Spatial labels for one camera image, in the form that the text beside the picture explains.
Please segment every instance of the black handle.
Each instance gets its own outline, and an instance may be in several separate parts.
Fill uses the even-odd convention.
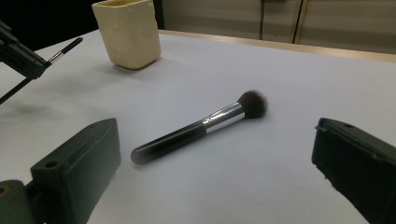
[[[206,135],[205,125],[197,121],[189,126],[169,133],[154,141],[135,148],[131,153],[131,160],[136,164],[144,164],[161,157],[175,149],[204,137]]]

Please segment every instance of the ceramic cup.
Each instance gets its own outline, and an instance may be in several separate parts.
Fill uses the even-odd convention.
[[[160,58],[161,46],[151,0],[109,0],[92,5],[110,61],[139,69]]]

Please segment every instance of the black bristles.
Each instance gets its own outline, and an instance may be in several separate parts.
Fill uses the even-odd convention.
[[[267,99],[258,91],[247,91],[237,101],[245,110],[245,119],[257,119],[267,111]]]

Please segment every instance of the beige wall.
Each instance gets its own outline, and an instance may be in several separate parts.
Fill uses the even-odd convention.
[[[266,0],[263,37],[291,43],[302,0]],[[396,0],[304,0],[296,43],[396,53]],[[167,30],[259,39],[259,0],[166,0]]]

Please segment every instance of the table surface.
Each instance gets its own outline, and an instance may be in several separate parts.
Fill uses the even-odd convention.
[[[131,71],[109,61],[98,31],[83,37],[0,106],[0,180],[28,183],[30,167],[53,149],[116,118],[121,166],[89,223],[367,223],[312,164],[314,127],[338,119],[396,146],[393,56],[354,59],[162,32],[161,59]],[[66,43],[38,54],[48,59]],[[0,78],[1,95],[23,79],[4,64]],[[239,121],[146,166],[130,161],[135,147],[248,90],[267,96],[263,119]]]

